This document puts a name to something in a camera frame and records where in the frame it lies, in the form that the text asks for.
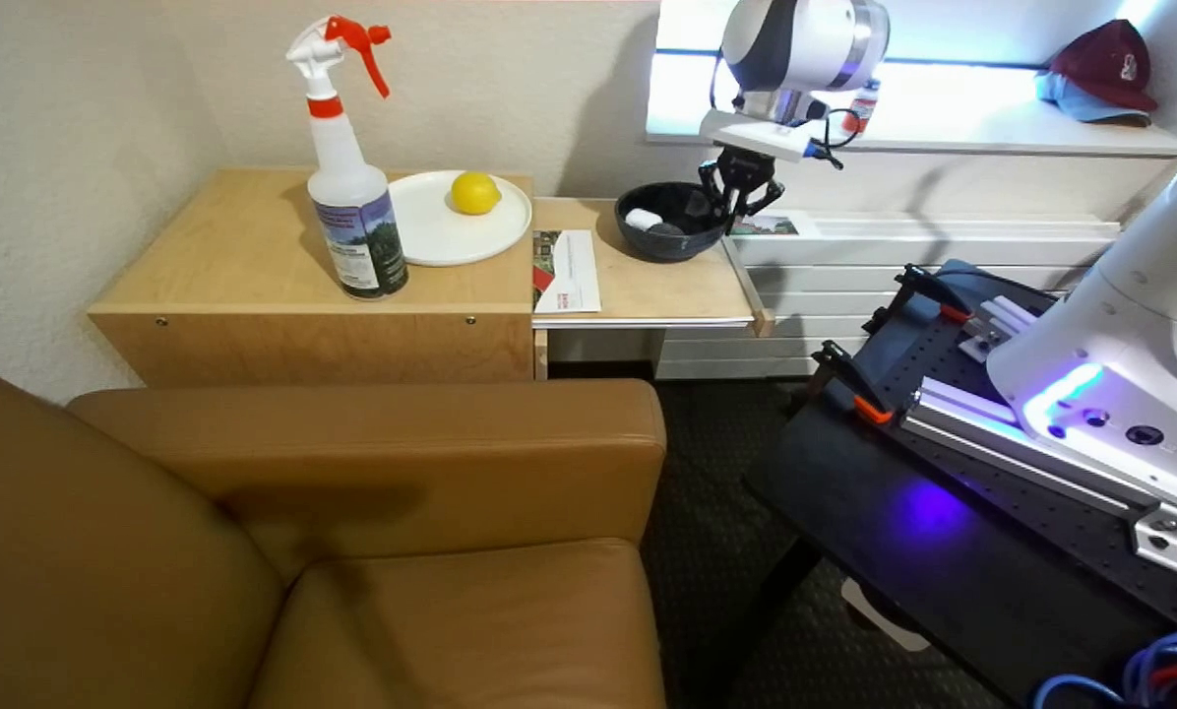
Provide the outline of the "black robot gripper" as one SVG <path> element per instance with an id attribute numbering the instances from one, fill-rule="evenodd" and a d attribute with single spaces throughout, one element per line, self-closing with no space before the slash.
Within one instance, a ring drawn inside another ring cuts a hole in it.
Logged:
<path id="1" fill-rule="evenodd" d="M 739 209 L 739 233 L 776 233 L 776 217 L 767 212 L 784 189 L 776 181 L 776 163 L 755 150 L 725 146 L 716 159 L 695 167 L 700 193 L 691 198 L 691 217 L 700 223 L 725 223 L 729 220 L 729 202 L 721 193 L 755 193 L 767 189 L 762 198 L 747 202 Z"/>

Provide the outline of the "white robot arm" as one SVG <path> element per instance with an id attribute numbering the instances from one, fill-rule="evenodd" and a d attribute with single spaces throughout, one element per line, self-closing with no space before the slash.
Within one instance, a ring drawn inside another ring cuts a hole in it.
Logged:
<path id="1" fill-rule="evenodd" d="M 721 37 L 739 101 L 704 132 L 758 159 L 823 159 L 792 143 L 810 90 L 867 90 L 888 45 L 876 0 L 737 0 Z M 1177 179 L 1043 315 L 985 301 L 998 338 L 985 352 L 990 393 L 923 380 L 903 415 L 923 436 L 1052 470 L 1177 512 Z"/>

